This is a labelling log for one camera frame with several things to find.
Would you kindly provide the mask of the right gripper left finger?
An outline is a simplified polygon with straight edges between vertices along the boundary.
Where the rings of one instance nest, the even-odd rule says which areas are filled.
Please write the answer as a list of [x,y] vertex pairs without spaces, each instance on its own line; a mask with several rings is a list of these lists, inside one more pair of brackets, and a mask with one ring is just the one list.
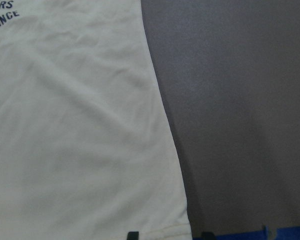
[[127,233],[126,240],[139,240],[139,232],[138,231],[129,231]]

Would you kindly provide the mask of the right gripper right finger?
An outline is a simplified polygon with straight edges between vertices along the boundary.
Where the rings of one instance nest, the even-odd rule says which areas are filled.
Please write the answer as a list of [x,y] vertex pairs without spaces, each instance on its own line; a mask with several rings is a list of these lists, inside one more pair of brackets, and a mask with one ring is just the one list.
[[203,231],[201,233],[201,239],[202,240],[215,240],[215,235],[213,232]]

